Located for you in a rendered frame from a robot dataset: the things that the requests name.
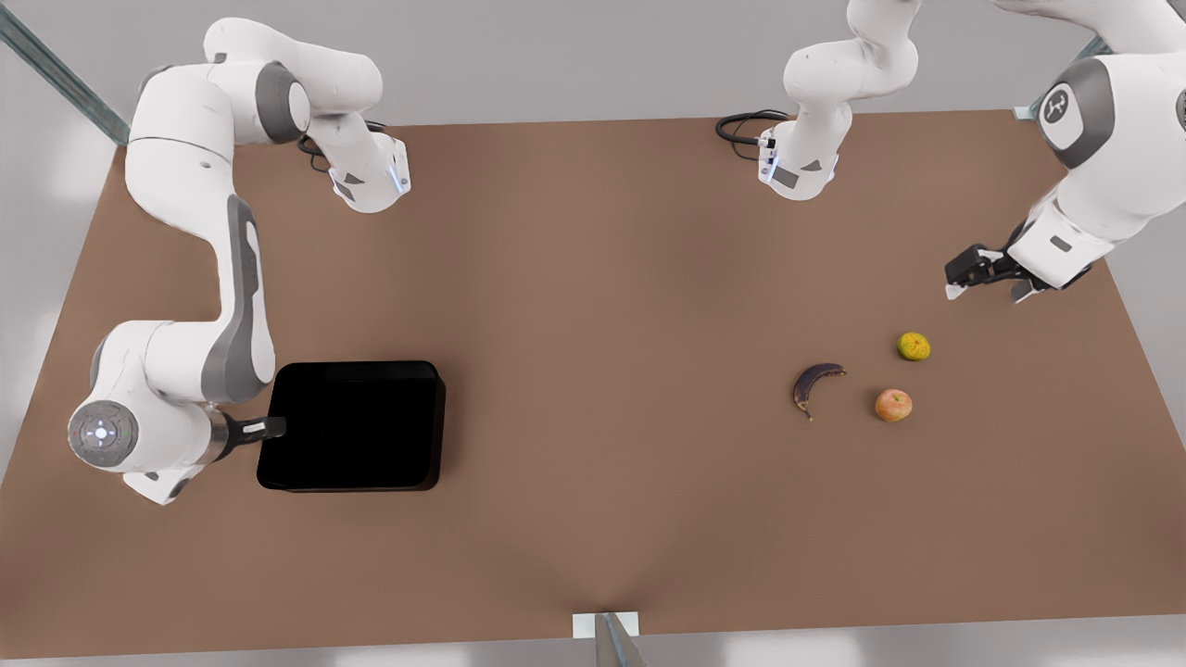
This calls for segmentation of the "black storage box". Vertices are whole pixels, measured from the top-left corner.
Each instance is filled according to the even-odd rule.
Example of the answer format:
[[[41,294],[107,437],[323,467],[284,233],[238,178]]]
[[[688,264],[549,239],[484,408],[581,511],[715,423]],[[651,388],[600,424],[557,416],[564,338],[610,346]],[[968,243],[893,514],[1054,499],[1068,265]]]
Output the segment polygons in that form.
[[[281,436],[256,481],[288,493],[426,491],[439,482],[448,389],[428,360],[283,366],[272,381]]]

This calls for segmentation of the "dark overripe banana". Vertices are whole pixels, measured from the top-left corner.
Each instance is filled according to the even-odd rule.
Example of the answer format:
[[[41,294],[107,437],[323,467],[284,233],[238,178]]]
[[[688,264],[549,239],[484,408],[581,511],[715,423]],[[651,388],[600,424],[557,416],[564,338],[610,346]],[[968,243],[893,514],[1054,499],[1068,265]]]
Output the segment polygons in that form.
[[[797,409],[801,409],[801,413],[808,418],[809,423],[814,420],[812,413],[809,411],[814,385],[817,385],[821,379],[842,377],[846,375],[846,367],[831,362],[814,364],[801,371],[801,376],[795,380],[795,385],[792,386],[791,396]]]

